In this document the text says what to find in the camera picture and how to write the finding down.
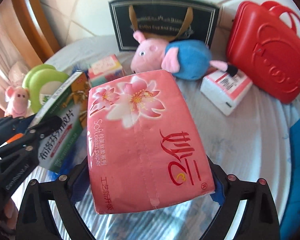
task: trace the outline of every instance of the pink flower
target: pink flower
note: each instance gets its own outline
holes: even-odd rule
[[[101,88],[98,93],[94,94],[92,98],[96,99],[92,103],[91,110],[93,108],[102,109],[103,107],[109,108],[119,99],[119,94],[114,93],[114,88],[110,90]]]
[[[164,110],[163,104],[155,97],[159,91],[154,90],[155,81],[149,85],[137,77],[133,77],[132,83],[123,84],[123,94],[116,101],[115,107],[109,112],[110,120],[122,119],[123,126],[132,127],[140,116],[159,117],[157,110]]]

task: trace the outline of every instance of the registered trademark symbol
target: registered trademark symbol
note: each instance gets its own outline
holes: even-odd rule
[[[207,183],[205,183],[205,182],[201,184],[201,188],[202,188],[202,189],[206,189],[207,186],[208,186],[208,185],[207,185]]]

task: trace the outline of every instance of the white tablecloth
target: white tablecloth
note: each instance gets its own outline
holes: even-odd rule
[[[217,29],[211,47],[215,59],[224,60],[227,36]],[[93,37],[63,48],[47,63],[70,73],[78,62],[93,63],[115,53],[126,73],[130,74],[133,53],[120,53],[114,36]],[[204,148],[211,160],[241,180],[265,178],[270,186],[282,219],[287,202],[290,177],[289,128],[300,118],[300,102],[282,105],[277,99],[253,86],[230,116],[224,116],[199,91],[201,81],[177,80]],[[86,152],[84,135],[80,138],[81,153]],[[17,206],[32,178],[46,181],[47,171],[36,168],[13,196]],[[68,239],[56,206],[52,212],[63,239]],[[77,209],[97,239],[199,239],[216,211],[218,204],[210,197],[200,197],[173,207],[135,214],[97,215],[93,210],[91,191],[77,203]],[[244,202],[239,206],[227,239],[232,239],[239,225]]]

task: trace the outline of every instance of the red case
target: red case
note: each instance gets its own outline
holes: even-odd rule
[[[291,28],[279,18],[285,12]],[[242,2],[226,50],[231,64],[285,104],[300,93],[300,38],[295,18],[300,22],[294,11],[274,1],[262,5]]]

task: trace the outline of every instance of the hand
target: hand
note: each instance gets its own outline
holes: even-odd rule
[[[7,217],[7,226],[10,229],[15,229],[17,224],[17,218],[18,218],[18,209],[12,199],[9,199],[8,203],[5,205],[4,214]]]

